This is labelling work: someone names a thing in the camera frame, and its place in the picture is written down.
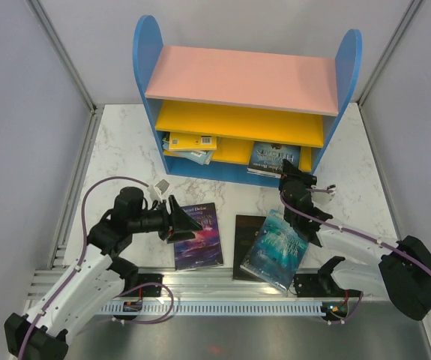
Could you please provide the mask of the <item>purple Robinson Crusoe book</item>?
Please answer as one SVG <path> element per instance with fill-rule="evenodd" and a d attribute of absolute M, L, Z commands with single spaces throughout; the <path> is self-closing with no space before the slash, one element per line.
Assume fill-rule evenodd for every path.
<path fill-rule="evenodd" d="M 216 205 L 213 202 L 186 205 L 183 210 L 202 230 L 195 237 L 174 244 L 175 270 L 186 271 L 224 264 Z"/>

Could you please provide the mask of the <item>light blue book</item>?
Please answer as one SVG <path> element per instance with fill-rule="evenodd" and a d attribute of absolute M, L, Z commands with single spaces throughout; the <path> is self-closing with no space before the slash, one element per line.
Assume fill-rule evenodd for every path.
<path fill-rule="evenodd" d="M 171 151 L 167 142 L 163 143 L 163 150 L 169 155 L 177 155 L 199 165 L 209 165 L 214 155 L 214 150 Z"/>

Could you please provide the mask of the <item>blue ocean cover book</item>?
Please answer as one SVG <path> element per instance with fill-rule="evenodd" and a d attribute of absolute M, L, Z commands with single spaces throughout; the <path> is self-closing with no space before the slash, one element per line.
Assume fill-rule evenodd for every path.
<path fill-rule="evenodd" d="M 281 292 L 288 292 L 308 248 L 283 214 L 270 210 L 240 269 Z"/>

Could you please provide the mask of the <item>yellow book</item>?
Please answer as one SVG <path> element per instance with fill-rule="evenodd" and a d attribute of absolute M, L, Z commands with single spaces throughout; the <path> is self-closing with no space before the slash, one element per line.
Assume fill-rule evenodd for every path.
<path fill-rule="evenodd" d="M 215 136 L 192 133 L 169 133 L 170 151 L 215 151 L 217 138 Z"/>

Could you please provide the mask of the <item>dark blue starry book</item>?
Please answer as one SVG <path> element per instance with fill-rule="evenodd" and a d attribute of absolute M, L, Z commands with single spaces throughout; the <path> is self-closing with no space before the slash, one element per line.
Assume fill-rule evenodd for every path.
<path fill-rule="evenodd" d="M 269 142 L 254 142 L 247 172 L 250 174 L 279 178 L 283 160 L 298 165 L 301 147 Z"/>

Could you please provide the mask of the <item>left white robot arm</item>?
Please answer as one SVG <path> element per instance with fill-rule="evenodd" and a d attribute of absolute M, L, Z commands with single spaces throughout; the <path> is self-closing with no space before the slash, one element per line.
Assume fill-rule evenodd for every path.
<path fill-rule="evenodd" d="M 25 314 L 6 319 L 8 352 L 17 359 L 63 359 L 103 305 L 139 289 L 138 267 L 121 257 L 133 235 L 156 233 L 174 243 L 201 229 L 174 196 L 149 204 L 142 189 L 122 188 L 102 219 L 84 229 L 81 254 L 55 285 Z"/>

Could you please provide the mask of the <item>green forest cover book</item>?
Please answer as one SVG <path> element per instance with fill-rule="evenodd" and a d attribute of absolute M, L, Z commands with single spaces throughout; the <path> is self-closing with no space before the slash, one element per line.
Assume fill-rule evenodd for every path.
<path fill-rule="evenodd" d="M 170 133 L 165 133 L 163 135 L 162 141 L 163 141 L 163 149 L 165 151 L 168 151 L 169 150 L 169 143 L 170 143 Z"/>

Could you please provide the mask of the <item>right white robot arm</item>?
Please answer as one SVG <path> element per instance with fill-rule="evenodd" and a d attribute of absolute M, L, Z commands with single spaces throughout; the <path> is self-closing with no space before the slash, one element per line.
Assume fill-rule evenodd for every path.
<path fill-rule="evenodd" d="M 301 239 L 337 252 L 316 273 L 296 275 L 300 297 L 372 295 L 389 300 L 412 320 L 431 311 L 431 253 L 408 235 L 390 240 L 354 229 L 315 206 L 334 194 L 316 188 L 317 178 L 282 162 L 279 182 L 284 220 Z"/>

